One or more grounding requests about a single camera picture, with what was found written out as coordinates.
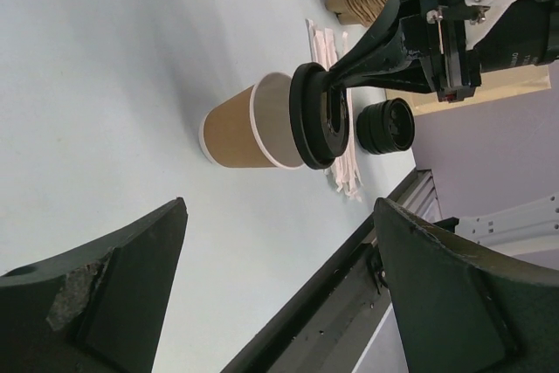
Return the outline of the brown paper coffee cup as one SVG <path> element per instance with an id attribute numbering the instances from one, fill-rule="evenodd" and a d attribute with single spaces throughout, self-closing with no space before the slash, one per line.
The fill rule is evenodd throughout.
<path id="1" fill-rule="evenodd" d="M 206 158 L 229 169 L 303 166 L 290 123 L 292 78 L 268 73 L 203 118 L 199 142 Z"/>

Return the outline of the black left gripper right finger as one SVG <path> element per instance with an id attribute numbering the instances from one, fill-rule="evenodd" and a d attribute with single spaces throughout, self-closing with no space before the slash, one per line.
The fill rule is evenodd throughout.
<path id="1" fill-rule="evenodd" d="M 411 372 L 556 372 L 558 272 L 431 224 L 388 198 L 374 223 Z"/>

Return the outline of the black coffee cup lid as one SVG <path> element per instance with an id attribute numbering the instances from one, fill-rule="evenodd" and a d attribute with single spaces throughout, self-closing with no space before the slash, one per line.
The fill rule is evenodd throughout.
<path id="1" fill-rule="evenodd" d="M 347 113 L 340 110 L 346 88 L 333 82 L 320 64 L 298 66 L 289 90 L 289 118 L 297 151 L 306 166 L 329 168 L 342 155 L 348 142 L 344 121 Z"/>

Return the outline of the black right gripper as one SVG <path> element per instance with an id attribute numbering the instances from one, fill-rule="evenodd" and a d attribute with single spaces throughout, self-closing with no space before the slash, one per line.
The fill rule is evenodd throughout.
<path id="1" fill-rule="evenodd" d="M 408 93 L 435 93 L 440 102 L 459 102 L 474 95 L 481 84 L 480 60 L 466 46 L 466 25 L 483 17 L 465 0 L 414 0 L 418 12 L 403 23 L 405 40 L 417 59 L 390 61 L 400 0 L 388 0 L 366 30 L 329 74 L 335 84 L 379 87 Z"/>

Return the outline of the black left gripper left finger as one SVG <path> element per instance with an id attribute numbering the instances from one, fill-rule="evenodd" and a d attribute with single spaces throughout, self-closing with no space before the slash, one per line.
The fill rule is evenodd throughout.
<path id="1" fill-rule="evenodd" d="M 3 372 L 150 372 L 188 221 L 180 197 L 1 277 Z"/>

